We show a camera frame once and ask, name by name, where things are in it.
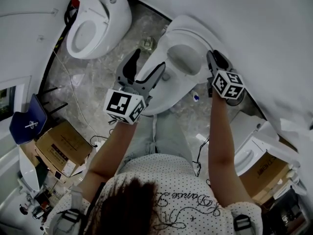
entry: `person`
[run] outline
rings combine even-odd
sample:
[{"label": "person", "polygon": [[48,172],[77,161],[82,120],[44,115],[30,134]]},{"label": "person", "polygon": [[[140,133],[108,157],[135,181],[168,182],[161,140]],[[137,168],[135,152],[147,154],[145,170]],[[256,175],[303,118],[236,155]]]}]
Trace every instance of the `person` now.
[{"label": "person", "polygon": [[[210,186],[195,176],[188,143],[169,111],[139,123],[116,124],[79,184],[81,234],[236,234],[236,217],[262,234],[261,209],[234,166],[234,143],[226,102],[213,92],[208,167]],[[65,195],[49,215],[70,209]]]}]

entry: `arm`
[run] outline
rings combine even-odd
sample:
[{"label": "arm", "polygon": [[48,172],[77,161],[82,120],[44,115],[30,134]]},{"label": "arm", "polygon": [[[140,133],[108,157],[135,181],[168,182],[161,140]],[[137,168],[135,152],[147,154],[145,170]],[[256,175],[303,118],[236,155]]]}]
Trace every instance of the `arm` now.
[{"label": "arm", "polygon": [[209,142],[209,176],[213,193],[222,207],[251,202],[234,164],[234,142],[227,117],[225,99],[213,89]]},{"label": "arm", "polygon": [[136,123],[128,125],[118,122],[108,140],[92,159],[86,176],[79,184],[87,201],[92,201],[102,182],[114,177],[133,138],[136,126]]}]

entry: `marble floor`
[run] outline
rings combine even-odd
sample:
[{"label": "marble floor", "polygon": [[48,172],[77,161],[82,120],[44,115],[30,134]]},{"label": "marble floor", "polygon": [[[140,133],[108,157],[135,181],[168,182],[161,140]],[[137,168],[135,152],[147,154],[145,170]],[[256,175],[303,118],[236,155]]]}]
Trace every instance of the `marble floor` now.
[{"label": "marble floor", "polygon": [[[143,38],[152,36],[158,41],[164,26],[170,23],[141,4],[132,2],[130,6],[133,15],[132,26],[117,47],[107,55],[93,60],[75,59],[68,54],[66,41],[63,42],[57,53],[58,58],[69,72],[81,112],[75,102],[69,76],[58,58],[54,59],[47,77],[45,89],[53,87],[58,87],[58,89],[47,94],[46,97],[50,104],[45,107],[48,110],[49,108],[54,109],[63,102],[67,102],[68,106],[55,113],[56,117],[67,119],[87,141],[95,135],[94,132],[97,135],[108,137],[109,130],[113,128],[108,124],[111,118],[103,112],[103,105],[107,90],[114,83],[118,64],[126,54],[138,48]],[[148,52],[142,52],[138,61],[139,68],[143,66],[149,55]],[[206,84],[197,85],[194,91],[200,96],[198,102],[194,102],[191,93],[188,93],[171,108],[171,111],[176,115],[192,151],[193,159],[196,160],[199,146],[203,143],[199,137],[202,136],[203,139],[206,139],[209,133],[211,99],[207,96]],[[248,97],[245,97],[239,106],[228,108],[229,119],[232,120],[242,109],[250,114],[254,113],[255,109]],[[86,124],[84,118],[94,131]],[[200,177],[203,179],[208,178],[207,147],[207,145],[203,147],[200,156],[202,165]]]}]

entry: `polka dot shirt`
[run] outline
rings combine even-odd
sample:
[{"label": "polka dot shirt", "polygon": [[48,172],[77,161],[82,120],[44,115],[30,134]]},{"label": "polka dot shirt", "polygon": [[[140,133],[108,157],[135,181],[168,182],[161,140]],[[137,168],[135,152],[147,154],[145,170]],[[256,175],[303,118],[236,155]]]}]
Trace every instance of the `polka dot shirt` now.
[{"label": "polka dot shirt", "polygon": [[[240,202],[222,208],[206,182],[195,176],[191,165],[184,158],[166,154],[152,154],[129,161],[103,188],[91,212],[100,219],[102,202],[114,184],[130,182],[134,177],[142,183],[157,185],[154,210],[157,215],[151,234],[159,235],[220,235],[235,234],[233,219],[244,214],[250,217],[255,233],[262,234],[261,209],[252,203]],[[46,225],[56,213],[70,209],[71,196],[65,195],[50,213]],[[89,203],[84,200],[83,211]]]}]

